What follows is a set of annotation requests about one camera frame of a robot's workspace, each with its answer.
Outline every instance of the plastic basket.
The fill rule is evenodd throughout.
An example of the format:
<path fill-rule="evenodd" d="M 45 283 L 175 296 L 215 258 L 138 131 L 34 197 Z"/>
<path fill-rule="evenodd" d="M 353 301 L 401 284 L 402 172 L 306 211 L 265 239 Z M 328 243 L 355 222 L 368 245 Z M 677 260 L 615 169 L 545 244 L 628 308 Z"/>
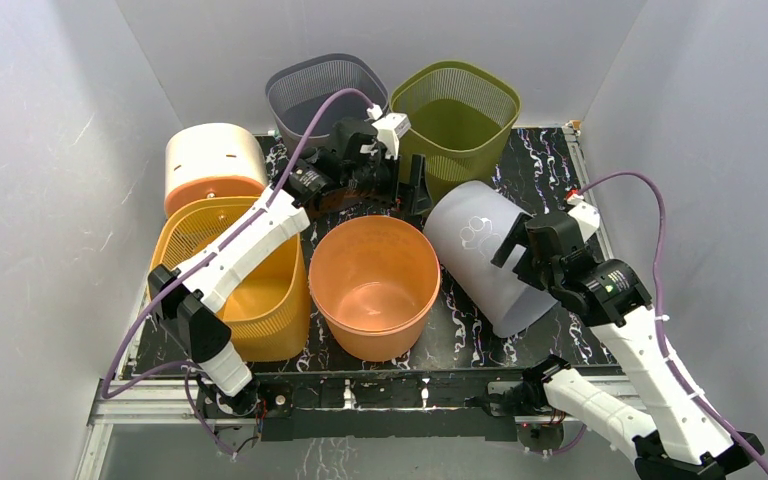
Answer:
<path fill-rule="evenodd" d="M 393 92 L 390 105 L 410 119 L 399 153 L 408 165 L 414 153 L 425 154 L 435 202 L 461 183 L 490 180 L 520 111 L 511 87 L 456 61 L 421 70 Z M 402 169 L 402 181 L 408 172 Z"/>
<path fill-rule="evenodd" d="M 256 197 L 198 200 L 163 227 L 152 268 L 170 270 L 204 249 L 254 204 Z M 217 316 L 231 327 L 243 360 L 269 362 L 297 355 L 307 342 L 311 299 L 299 236 L 287 240 L 228 297 Z"/>
<path fill-rule="evenodd" d="M 266 82 L 266 100 L 287 151 L 292 154 L 304 131 L 328 97 L 356 88 L 387 111 L 387 89 L 372 69 L 352 55 L 332 53 L 285 68 Z M 366 119 L 366 103 L 356 95 L 337 99 L 317 123 L 305 146 L 323 146 L 334 123 L 345 117 Z"/>

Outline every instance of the black wire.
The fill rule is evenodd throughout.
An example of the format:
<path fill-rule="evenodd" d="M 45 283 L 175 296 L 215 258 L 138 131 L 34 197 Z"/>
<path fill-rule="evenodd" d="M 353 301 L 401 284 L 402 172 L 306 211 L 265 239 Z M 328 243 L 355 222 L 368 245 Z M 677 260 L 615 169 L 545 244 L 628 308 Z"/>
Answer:
<path fill-rule="evenodd" d="M 251 442 L 252 440 L 257 440 L 257 435 L 255 435 L 255 436 L 253 436 L 253 437 L 249 437 L 249 438 L 247 438 L 247 439 L 243 440 L 243 443 L 241 443 L 241 444 L 240 444 L 240 447 L 237 449 L 237 453 L 240 453 L 240 450 L 242 450 L 242 449 L 243 449 L 243 447 L 245 447 L 245 446 L 246 446 L 246 444 L 247 444 L 247 443 L 249 443 L 249 442 Z"/>

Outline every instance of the robotic arm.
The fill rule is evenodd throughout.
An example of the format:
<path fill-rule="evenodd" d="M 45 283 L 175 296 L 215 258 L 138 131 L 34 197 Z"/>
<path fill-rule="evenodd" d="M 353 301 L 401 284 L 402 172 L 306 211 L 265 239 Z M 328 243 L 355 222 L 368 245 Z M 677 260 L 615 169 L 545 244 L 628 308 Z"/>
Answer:
<path fill-rule="evenodd" d="M 210 377 L 213 385 L 199 386 L 227 413 L 246 415 L 258 403 L 258 382 L 231 344 L 231 329 L 216 317 L 234 289 L 276 248 L 306 229 L 311 216 L 360 199 L 406 215 L 431 207 L 424 156 L 414 155 L 409 181 L 399 181 L 399 138 L 410 127 L 407 116 L 370 109 L 370 117 L 377 120 L 337 122 L 328 145 L 301 153 L 271 202 L 277 185 L 202 252 L 173 270 L 159 265 L 149 273 L 149 293 L 155 297 L 182 272 L 212 257 L 164 297 L 152 316 Z M 244 225 L 245 233 L 236 236 Z"/>
<path fill-rule="evenodd" d="M 622 451 L 642 479 L 721 479 L 749 465 L 748 454 L 668 370 L 657 345 L 651 297 L 637 274 L 617 259 L 599 262 L 587 249 L 585 242 L 599 225 L 596 208 L 577 195 L 569 201 L 575 206 L 568 213 L 520 214 L 492 263 L 501 267 L 514 246 L 526 247 L 514 273 L 579 316 L 617 358 L 648 414 L 596 388 L 557 356 L 524 372 L 520 400 L 578 417 Z M 669 351 L 694 391 L 701 392 L 672 347 Z M 754 434 L 742 435 L 763 452 Z"/>

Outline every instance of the logo on white bin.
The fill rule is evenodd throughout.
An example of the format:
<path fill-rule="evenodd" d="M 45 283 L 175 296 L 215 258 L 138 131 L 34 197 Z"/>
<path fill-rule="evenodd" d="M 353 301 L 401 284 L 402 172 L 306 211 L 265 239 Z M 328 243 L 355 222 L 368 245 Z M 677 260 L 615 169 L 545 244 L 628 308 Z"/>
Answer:
<path fill-rule="evenodd" d="M 478 250 L 490 259 L 502 245 L 502 236 L 493 232 L 493 222 L 485 217 L 472 217 L 461 229 L 461 245 L 464 250 Z"/>

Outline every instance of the white wall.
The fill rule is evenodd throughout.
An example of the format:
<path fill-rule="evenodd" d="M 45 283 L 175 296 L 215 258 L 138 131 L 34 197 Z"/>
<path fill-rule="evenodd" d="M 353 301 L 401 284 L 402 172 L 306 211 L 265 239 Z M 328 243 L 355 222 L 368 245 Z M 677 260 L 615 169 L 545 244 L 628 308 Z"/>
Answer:
<path fill-rule="evenodd" d="M 274 128 L 266 81 L 333 52 L 394 90 L 439 60 L 510 84 L 521 124 L 581 119 L 644 0 L 117 0 L 185 126 Z"/>
<path fill-rule="evenodd" d="M 663 189 L 668 332 L 714 405 L 768 447 L 768 1 L 650 0 L 582 139 L 591 177 L 635 169 Z M 615 255 L 651 278 L 651 194 L 627 179 L 596 195 Z"/>
<path fill-rule="evenodd" d="M 0 2 L 0 479 L 74 475 L 179 128 L 112 0 Z"/>

